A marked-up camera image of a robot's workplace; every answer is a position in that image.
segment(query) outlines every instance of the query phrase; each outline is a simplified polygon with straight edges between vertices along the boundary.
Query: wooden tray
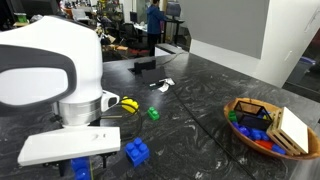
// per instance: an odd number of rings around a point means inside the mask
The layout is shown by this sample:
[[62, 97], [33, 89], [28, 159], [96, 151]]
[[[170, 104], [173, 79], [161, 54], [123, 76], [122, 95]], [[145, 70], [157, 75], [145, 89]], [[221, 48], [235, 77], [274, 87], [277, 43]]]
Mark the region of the wooden tray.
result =
[[269, 149], [266, 149], [266, 148], [256, 144], [255, 142], [253, 142], [252, 140], [250, 140], [246, 136], [242, 135], [236, 128], [233, 127], [233, 125], [231, 124], [231, 121], [229, 121], [229, 119], [228, 119], [229, 111], [234, 109], [234, 107], [236, 106], [236, 104], [239, 100], [264, 106], [267, 109], [267, 111], [269, 111], [269, 112], [276, 111], [280, 108], [277, 106], [274, 106], [272, 104], [263, 102], [263, 101], [259, 101], [256, 99], [249, 99], [249, 98], [236, 98], [234, 101], [226, 104], [223, 109], [224, 116], [226, 117], [226, 120], [228, 121], [229, 125], [231, 126], [231, 129], [234, 132], [234, 134], [242, 142], [244, 142], [245, 144], [247, 144], [251, 148], [255, 149], [256, 151], [259, 151], [260, 153], [263, 153], [263, 154], [269, 155], [269, 156], [273, 156], [273, 157], [280, 157], [280, 158], [293, 159], [293, 160], [306, 160], [306, 159], [315, 159], [315, 158], [320, 157], [320, 140], [317, 137], [316, 133], [309, 127], [308, 127], [309, 153], [295, 155], [295, 156], [282, 155], [282, 154], [270, 151]]

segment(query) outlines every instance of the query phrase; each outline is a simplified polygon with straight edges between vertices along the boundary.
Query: yellow object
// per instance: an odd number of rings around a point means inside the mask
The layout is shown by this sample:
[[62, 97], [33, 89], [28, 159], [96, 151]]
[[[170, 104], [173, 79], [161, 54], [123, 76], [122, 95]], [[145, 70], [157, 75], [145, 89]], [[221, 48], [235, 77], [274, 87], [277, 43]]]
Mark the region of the yellow object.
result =
[[[123, 97], [121, 103], [130, 104], [131, 106], [133, 106], [133, 107], [136, 108], [136, 109], [139, 108], [138, 103], [137, 103], [136, 101], [128, 98], [128, 96]], [[135, 112], [135, 109], [133, 109], [133, 108], [130, 107], [130, 106], [122, 105], [122, 108], [124, 108], [125, 110], [129, 111], [130, 113], [134, 113], [134, 112]]]

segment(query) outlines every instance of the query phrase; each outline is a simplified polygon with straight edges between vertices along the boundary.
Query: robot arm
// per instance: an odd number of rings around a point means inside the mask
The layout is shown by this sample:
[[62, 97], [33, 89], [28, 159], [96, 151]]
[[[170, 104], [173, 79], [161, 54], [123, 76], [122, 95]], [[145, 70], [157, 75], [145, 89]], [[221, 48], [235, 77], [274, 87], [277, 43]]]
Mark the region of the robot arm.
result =
[[0, 54], [0, 114], [53, 104], [64, 127], [29, 136], [18, 157], [21, 165], [120, 149], [118, 127], [87, 126], [119, 102], [119, 96], [102, 90], [102, 54], [94, 31], [45, 16], [1, 33]]

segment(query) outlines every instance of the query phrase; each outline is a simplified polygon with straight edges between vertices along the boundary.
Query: person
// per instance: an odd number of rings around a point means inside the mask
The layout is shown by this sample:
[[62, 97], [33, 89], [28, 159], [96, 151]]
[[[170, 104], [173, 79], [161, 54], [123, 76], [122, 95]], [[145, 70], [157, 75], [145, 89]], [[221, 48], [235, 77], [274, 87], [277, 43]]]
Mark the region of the person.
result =
[[160, 22], [166, 20], [166, 16], [160, 12], [159, 3], [160, 0], [152, 0], [152, 5], [147, 9], [149, 56], [154, 56], [155, 45], [161, 37]]

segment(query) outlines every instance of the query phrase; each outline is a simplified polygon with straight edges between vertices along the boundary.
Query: dark granite table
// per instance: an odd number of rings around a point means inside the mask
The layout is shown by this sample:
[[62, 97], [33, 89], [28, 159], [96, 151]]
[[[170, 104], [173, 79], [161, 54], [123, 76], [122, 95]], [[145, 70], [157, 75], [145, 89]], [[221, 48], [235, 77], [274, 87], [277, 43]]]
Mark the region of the dark granite table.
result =
[[[104, 63], [102, 86], [140, 104], [143, 128], [140, 137], [150, 149], [150, 158], [133, 168], [122, 149], [102, 168], [100, 156], [92, 156], [95, 179], [318, 179], [311, 169], [317, 160], [299, 162], [267, 157], [251, 150], [232, 134], [223, 106], [236, 97], [251, 97], [287, 106], [313, 129], [320, 129], [320, 104], [261, 82], [192, 54], [157, 58], [176, 85], [167, 92], [151, 91], [142, 78], [127, 69], [135, 61]], [[151, 121], [146, 110], [160, 113]], [[28, 135], [59, 128], [49, 121], [50, 107], [14, 117], [0, 118], [0, 179], [58, 179], [57, 168], [41, 165], [19, 167], [17, 157]], [[115, 108], [108, 114], [123, 113]], [[120, 126], [121, 134], [137, 127], [137, 119], [102, 120], [102, 126]], [[72, 179], [70, 168], [62, 179]]]

